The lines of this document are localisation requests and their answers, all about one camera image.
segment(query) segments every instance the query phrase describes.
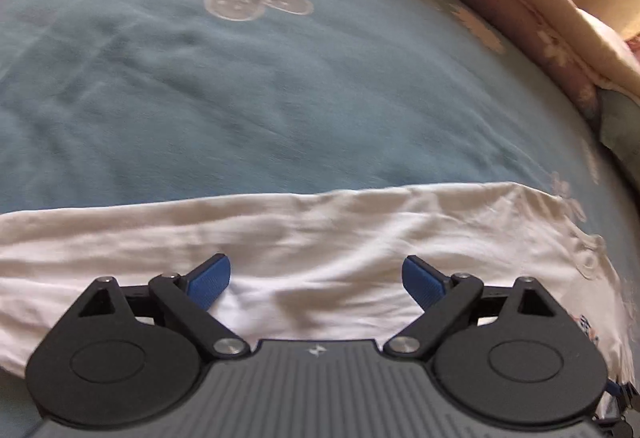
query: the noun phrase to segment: ribbed gray panel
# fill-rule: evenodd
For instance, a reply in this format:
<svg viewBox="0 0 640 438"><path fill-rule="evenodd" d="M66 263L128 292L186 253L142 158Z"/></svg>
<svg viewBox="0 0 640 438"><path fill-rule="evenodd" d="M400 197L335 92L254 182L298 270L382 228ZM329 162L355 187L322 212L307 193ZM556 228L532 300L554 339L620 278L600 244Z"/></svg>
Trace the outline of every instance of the ribbed gray panel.
<svg viewBox="0 0 640 438"><path fill-rule="evenodd" d="M595 438L588 424L545 433L490 427L460 413L424 369L373 341L265 341L218 362L196 393L157 420L85 431L45 422L33 438Z"/></svg>

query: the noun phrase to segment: folded garment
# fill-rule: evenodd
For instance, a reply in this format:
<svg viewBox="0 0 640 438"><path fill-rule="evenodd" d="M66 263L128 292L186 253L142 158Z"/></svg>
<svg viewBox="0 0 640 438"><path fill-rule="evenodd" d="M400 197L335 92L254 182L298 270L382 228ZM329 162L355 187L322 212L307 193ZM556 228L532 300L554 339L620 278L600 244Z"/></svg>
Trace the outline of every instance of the folded garment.
<svg viewBox="0 0 640 438"><path fill-rule="evenodd" d="M633 381L620 280L600 236L565 200L516 183L439 184L318 195L256 194L0 216L0 366L17 374L95 278L145 284L214 253L231 284L210 309L260 338L379 343L421 314L401 284L418 255L488 285L533 275L574 317L612 378Z"/></svg>

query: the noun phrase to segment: mattress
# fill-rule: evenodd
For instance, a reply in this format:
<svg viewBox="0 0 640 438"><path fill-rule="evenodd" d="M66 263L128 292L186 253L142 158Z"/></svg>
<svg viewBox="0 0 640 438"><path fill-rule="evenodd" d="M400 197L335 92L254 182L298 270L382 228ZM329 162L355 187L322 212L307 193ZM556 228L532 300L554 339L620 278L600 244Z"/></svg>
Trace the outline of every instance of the mattress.
<svg viewBox="0 0 640 438"><path fill-rule="evenodd" d="M514 181L604 237L634 309L628 186L558 80L462 0L0 7L2 212ZM36 413L0 385L21 436Z"/></svg>

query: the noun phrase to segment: blue gripper pad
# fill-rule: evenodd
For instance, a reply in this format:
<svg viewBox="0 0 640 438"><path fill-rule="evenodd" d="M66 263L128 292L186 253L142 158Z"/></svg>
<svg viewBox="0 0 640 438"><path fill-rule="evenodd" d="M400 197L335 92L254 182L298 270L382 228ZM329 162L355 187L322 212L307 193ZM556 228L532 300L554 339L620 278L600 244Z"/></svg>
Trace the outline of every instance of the blue gripper pad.
<svg viewBox="0 0 640 438"><path fill-rule="evenodd" d="M229 285L231 262L225 255L215 255L187 274L187 296L203 310L208 310Z"/></svg>
<svg viewBox="0 0 640 438"><path fill-rule="evenodd" d="M423 266L409 256L402 264L402 285L414 301L423 310L427 310L431 305L437 303L445 296L443 278L445 275L434 271L428 272Z"/></svg>

